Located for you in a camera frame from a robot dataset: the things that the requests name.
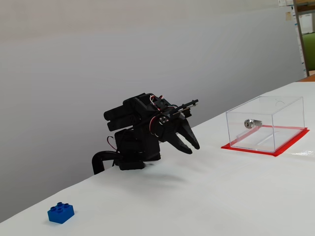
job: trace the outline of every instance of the transparent plastic box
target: transparent plastic box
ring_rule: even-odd
[[[275,152],[305,129],[303,97],[260,96],[226,112],[230,146]]]

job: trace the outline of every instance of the robotic arm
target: robotic arm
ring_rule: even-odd
[[[114,160],[121,170],[143,169],[144,161],[160,160],[160,142],[169,142],[179,151],[192,154],[191,149],[176,135],[181,134],[199,149],[199,143],[186,118],[191,116],[190,108],[196,106],[193,100],[182,106],[166,101],[163,96],[143,93],[129,98],[122,106],[104,113],[109,121],[110,131],[126,128],[115,133],[116,152],[103,151],[92,159],[94,174],[104,170],[104,160]]]

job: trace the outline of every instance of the blue lego brick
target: blue lego brick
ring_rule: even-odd
[[[49,221],[63,224],[74,215],[73,206],[68,203],[57,203],[48,211]]]

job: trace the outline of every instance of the white table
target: white table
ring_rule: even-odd
[[[162,144],[153,165],[110,168],[2,222],[0,235],[314,236],[315,83],[267,94],[304,96],[311,131],[282,155],[220,149],[221,114],[193,129],[201,148],[192,155]],[[62,225],[47,217],[59,201],[75,209]]]

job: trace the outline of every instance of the red base plate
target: red base plate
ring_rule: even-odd
[[[287,141],[285,144],[283,144],[280,148],[278,148],[275,152],[266,152],[266,151],[255,151],[255,150],[248,150],[248,149],[241,149],[236,147],[231,147],[230,143],[227,145],[222,146],[222,149],[229,149],[229,150],[235,150],[235,151],[245,151],[245,152],[252,152],[252,153],[259,153],[259,154],[266,154],[271,156],[279,156],[282,154],[285,150],[287,150],[289,147],[291,147],[293,144],[295,144],[298,140],[300,140],[304,135],[306,135],[309,132],[309,129],[304,128],[300,133],[295,135],[292,139]]]

